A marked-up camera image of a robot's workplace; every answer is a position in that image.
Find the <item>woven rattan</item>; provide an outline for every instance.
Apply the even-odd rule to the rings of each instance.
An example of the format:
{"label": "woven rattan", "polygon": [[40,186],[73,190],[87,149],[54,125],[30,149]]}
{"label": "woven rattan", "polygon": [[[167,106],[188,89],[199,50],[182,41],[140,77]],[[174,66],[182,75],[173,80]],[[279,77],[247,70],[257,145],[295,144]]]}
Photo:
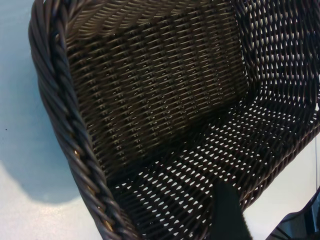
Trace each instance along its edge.
{"label": "woven rattan", "polygon": [[36,0],[28,34],[103,239],[204,239],[215,182],[244,210],[320,131],[317,0]]}

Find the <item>wicker basket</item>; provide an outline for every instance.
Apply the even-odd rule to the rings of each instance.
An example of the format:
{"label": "wicker basket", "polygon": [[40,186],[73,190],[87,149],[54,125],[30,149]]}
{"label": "wicker basket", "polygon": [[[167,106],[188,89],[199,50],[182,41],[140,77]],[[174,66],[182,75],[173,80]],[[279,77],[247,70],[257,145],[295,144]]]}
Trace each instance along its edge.
{"label": "wicker basket", "polygon": [[43,104],[103,239],[203,239],[320,131],[318,0],[36,0]]}

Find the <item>twisted wicker edge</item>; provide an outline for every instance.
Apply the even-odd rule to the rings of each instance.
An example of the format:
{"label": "twisted wicker edge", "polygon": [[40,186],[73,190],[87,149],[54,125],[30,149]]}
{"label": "twisted wicker edge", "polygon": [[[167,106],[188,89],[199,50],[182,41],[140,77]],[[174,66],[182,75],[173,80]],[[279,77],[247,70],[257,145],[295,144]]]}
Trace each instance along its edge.
{"label": "twisted wicker edge", "polygon": [[[320,16],[319,0],[315,3]],[[135,231],[128,230],[119,205],[107,187],[106,178],[93,152],[90,136],[80,115],[73,80],[69,71],[67,41],[69,29],[88,4],[102,5],[101,0],[35,0],[31,9],[28,37],[31,56],[38,76],[38,87],[49,115],[56,138],[67,157],[79,192],[92,215],[103,239],[138,239]],[[320,39],[320,21],[316,22]],[[291,162],[295,156],[320,132],[320,124],[308,129],[296,141],[283,161],[275,166],[272,177],[261,184],[263,189]]]}

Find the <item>white surface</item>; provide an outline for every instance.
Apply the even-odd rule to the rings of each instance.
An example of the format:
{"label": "white surface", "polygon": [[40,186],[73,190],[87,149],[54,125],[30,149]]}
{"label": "white surface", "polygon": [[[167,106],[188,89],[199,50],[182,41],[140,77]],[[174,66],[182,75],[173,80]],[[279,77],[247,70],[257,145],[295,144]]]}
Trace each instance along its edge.
{"label": "white surface", "polygon": [[[99,240],[38,93],[32,2],[0,1],[0,240]],[[264,240],[315,191],[312,142],[245,211],[254,239]]]}

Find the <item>dark brown wicker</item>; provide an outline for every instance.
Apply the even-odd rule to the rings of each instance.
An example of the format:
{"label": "dark brown wicker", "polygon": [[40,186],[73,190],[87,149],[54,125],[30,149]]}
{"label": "dark brown wicker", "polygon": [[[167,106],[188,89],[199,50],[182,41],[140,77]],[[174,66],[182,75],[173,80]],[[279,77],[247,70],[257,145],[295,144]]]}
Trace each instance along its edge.
{"label": "dark brown wicker", "polygon": [[28,33],[103,239],[203,239],[216,181],[244,210],[320,131],[318,0],[36,0]]}

